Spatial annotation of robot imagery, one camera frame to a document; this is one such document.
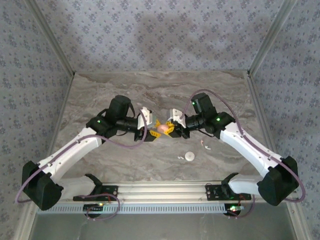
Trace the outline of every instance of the patterned wallpaper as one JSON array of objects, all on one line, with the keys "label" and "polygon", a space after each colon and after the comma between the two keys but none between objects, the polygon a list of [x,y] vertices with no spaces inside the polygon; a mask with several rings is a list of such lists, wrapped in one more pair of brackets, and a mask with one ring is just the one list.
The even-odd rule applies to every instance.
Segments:
[{"label": "patterned wallpaper", "polygon": [[282,1],[36,0],[72,68],[246,70]]},{"label": "patterned wallpaper", "polygon": [[276,147],[298,161],[306,187],[302,203],[320,240],[320,2],[294,7],[254,76]]},{"label": "patterned wallpaper", "polygon": [[46,156],[70,79],[24,2],[0,8],[0,239],[9,240],[22,166]]}]

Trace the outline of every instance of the white plastic piece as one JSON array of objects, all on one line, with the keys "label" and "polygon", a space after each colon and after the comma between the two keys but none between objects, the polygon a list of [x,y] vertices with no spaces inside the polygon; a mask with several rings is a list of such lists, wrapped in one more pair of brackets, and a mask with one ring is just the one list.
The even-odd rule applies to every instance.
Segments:
[{"label": "white plastic piece", "polygon": [[[153,116],[153,114],[145,106],[142,107],[141,112],[143,113],[144,118],[146,120],[147,128],[149,129],[153,127],[156,124],[156,116]],[[139,115],[137,129],[139,130],[144,126],[145,126],[144,119],[141,115]]]},{"label": "white plastic piece", "polygon": [[[61,149],[56,151],[54,154],[48,156],[47,158],[39,161],[39,168],[41,168],[43,165],[48,164],[48,162],[56,156],[58,153],[63,151],[67,146],[72,144],[73,142],[76,142],[78,139],[88,136],[88,135],[95,135],[97,132],[94,131],[92,128],[83,128],[82,131],[70,142],[68,142],[65,146],[63,146]],[[102,141],[98,137],[91,137],[87,138],[85,140],[82,140],[80,143],[74,145],[71,149],[69,149],[66,153],[64,153],[62,156],[60,156],[52,165],[46,167],[43,172],[45,174],[51,173],[51,179],[55,183],[59,181],[62,176],[73,166],[78,162],[83,156],[85,156],[87,153],[92,151],[93,149],[99,147],[102,144]]]},{"label": "white plastic piece", "polygon": [[94,182],[87,176],[64,178],[57,182],[63,187],[60,200],[73,199],[74,196],[89,195],[95,188]]},{"label": "white plastic piece", "polygon": [[186,128],[186,118],[185,116],[183,116],[182,119],[181,116],[182,116],[182,111],[179,111],[178,109],[170,109],[169,110],[169,116],[168,116],[168,121],[171,121],[171,122],[177,122],[178,124],[180,124],[183,128]]},{"label": "white plastic piece", "polygon": [[281,156],[274,153],[270,149],[263,146],[260,142],[255,140],[246,131],[243,130],[243,134],[246,135],[255,145],[260,149],[269,153],[269,156],[265,156],[251,146],[240,134],[236,123],[232,122],[225,127],[225,130],[221,131],[220,139],[229,144],[235,150],[237,150],[242,156],[244,156],[254,167],[257,169],[259,174],[264,177],[268,172],[268,168],[274,168],[278,164],[275,161],[269,159],[270,156],[281,161]]},{"label": "white plastic piece", "polygon": [[184,155],[185,160],[187,160],[188,162],[191,162],[195,159],[195,154],[192,151],[188,151],[185,155]]},{"label": "white plastic piece", "polygon": [[235,194],[254,194],[260,196],[257,183],[262,181],[263,177],[259,175],[241,175],[237,174],[229,181],[229,187]]}]

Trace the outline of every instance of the marble surface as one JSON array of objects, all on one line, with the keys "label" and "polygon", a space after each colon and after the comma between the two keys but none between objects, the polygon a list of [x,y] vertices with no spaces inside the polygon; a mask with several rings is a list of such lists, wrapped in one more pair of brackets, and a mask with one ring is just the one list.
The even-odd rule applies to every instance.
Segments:
[{"label": "marble surface", "polygon": [[[111,99],[124,95],[134,108],[151,109],[161,123],[166,121],[170,108],[183,110],[188,97],[198,89],[210,89],[225,98],[234,108],[244,129],[263,141],[247,89],[244,71],[194,72],[119,72],[76,74],[67,100],[56,150],[71,140],[90,118],[108,108]],[[219,112],[228,109],[210,96]],[[190,105],[187,115],[194,114]],[[126,145],[136,144],[133,133],[115,136],[112,140]],[[178,157],[195,153],[188,162]],[[190,139],[162,135],[154,142],[146,142],[136,149],[124,149],[104,143],[91,151],[72,167],[64,177],[94,174],[103,182],[117,181],[174,181],[222,180],[233,172],[256,174],[253,166],[232,147],[200,132],[192,132]]]}]

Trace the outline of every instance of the purple cable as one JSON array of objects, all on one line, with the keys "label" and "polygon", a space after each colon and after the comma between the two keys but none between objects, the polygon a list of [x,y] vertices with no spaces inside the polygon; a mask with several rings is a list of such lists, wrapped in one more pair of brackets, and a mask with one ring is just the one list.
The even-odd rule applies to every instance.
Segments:
[{"label": "purple cable", "polygon": [[197,94],[197,93],[201,93],[201,92],[208,92],[208,93],[211,93],[213,94],[214,96],[216,96],[221,102],[223,102],[227,108],[230,110],[230,112],[232,113],[234,119],[235,119],[235,122],[236,122],[236,125],[238,126],[238,129],[239,129],[239,132],[241,133],[241,136],[254,148],[256,149],[257,151],[259,151],[261,154],[265,155],[266,157],[270,157],[271,160],[275,161],[277,164],[281,165],[284,169],[286,169],[293,177],[294,179],[299,183],[300,187],[301,187],[301,191],[302,191],[302,195],[299,199],[288,199],[286,198],[285,200],[290,202],[290,203],[299,203],[299,202],[302,202],[305,197],[306,197],[306,189],[305,189],[305,186],[304,184],[302,183],[302,181],[300,180],[300,178],[289,168],[287,167],[284,163],[282,163],[281,161],[279,161],[278,159],[276,159],[275,157],[273,156],[270,156],[269,153],[263,151],[260,147],[258,147],[257,145],[255,145],[245,134],[244,134],[244,131],[241,127],[241,124],[240,124],[240,121],[236,115],[236,113],[234,112],[234,110],[231,108],[231,106],[227,103],[226,100],[224,100],[221,96],[219,96],[218,94],[216,94],[215,92],[209,90],[209,89],[199,89],[197,91],[195,91],[188,99],[188,102],[187,104],[185,105],[184,107],[184,110],[182,112],[182,115],[181,115],[181,119],[185,116],[186,112],[187,112],[187,109],[189,107],[189,104],[192,100],[192,98]]},{"label": "purple cable", "polygon": [[242,219],[242,218],[245,218],[245,217],[249,216],[249,215],[254,211],[255,205],[256,205],[256,198],[255,198],[255,195],[253,194],[253,195],[252,195],[252,204],[251,204],[251,207],[250,207],[249,211],[248,211],[246,214],[244,214],[244,215],[242,215],[242,216],[237,216],[237,215],[236,215],[234,212],[232,212],[232,211],[228,211],[228,210],[227,210],[227,212],[228,212],[229,214],[234,215],[233,218],[235,218],[235,219]]},{"label": "purple cable", "polygon": [[19,197],[20,195],[22,194],[23,190],[25,189],[25,187],[28,185],[28,183],[37,175],[39,174],[43,169],[45,169],[46,167],[48,167],[48,164],[52,164],[53,162],[55,162],[59,157],[61,157],[64,153],[66,153],[69,149],[71,149],[74,145],[77,145],[79,144],[82,140],[85,140],[85,139],[89,139],[89,138],[99,138],[99,139],[102,139],[106,142],[110,142],[110,143],[113,143],[115,145],[118,145],[120,147],[123,147],[123,148],[126,148],[126,149],[135,149],[137,147],[139,147],[141,144],[143,144],[143,142],[145,141],[146,137],[147,137],[147,120],[145,118],[145,115],[142,113],[142,111],[139,109],[139,112],[142,116],[142,120],[143,120],[143,123],[144,123],[144,131],[143,131],[143,136],[142,136],[142,139],[141,141],[136,144],[136,145],[132,145],[132,146],[127,146],[127,145],[123,145],[121,143],[118,143],[118,142],[115,142],[115,141],[112,141],[110,140],[109,138],[106,138],[104,136],[99,136],[99,135],[87,135],[87,136],[83,136],[81,137],[80,139],[78,139],[77,141],[71,143],[69,146],[67,146],[64,150],[62,150],[61,152],[59,152],[55,157],[53,157],[48,163],[46,163],[45,165],[43,165],[42,167],[40,167],[37,171],[35,171],[33,174],[31,174],[30,177],[27,178],[27,180],[25,180],[25,182],[22,184],[21,188],[19,189],[18,193],[16,194],[15,196],[15,203],[16,204],[22,204],[22,203],[26,203],[26,202],[29,202],[31,201],[30,199],[28,200],[22,200],[20,201],[19,200]]},{"label": "purple cable", "polygon": [[115,195],[113,195],[113,194],[101,193],[101,194],[88,195],[88,196],[86,196],[86,195],[80,195],[80,196],[78,196],[78,197],[83,198],[83,199],[89,199],[89,198],[104,197],[104,196],[111,197],[111,198],[113,198],[113,199],[115,199],[115,200],[117,201],[118,206],[117,206],[115,212],[114,212],[112,215],[107,216],[107,217],[103,217],[103,218],[92,218],[92,217],[89,217],[89,212],[91,211],[91,209],[95,208],[95,206],[91,206],[91,207],[89,207],[89,208],[86,210],[86,214],[85,214],[88,220],[92,220],[92,221],[103,221],[103,220],[112,219],[115,215],[118,214],[118,212],[120,211],[120,207],[121,207],[121,206],[120,206],[120,200],[119,200],[119,198],[117,198],[117,197],[116,197]]}]

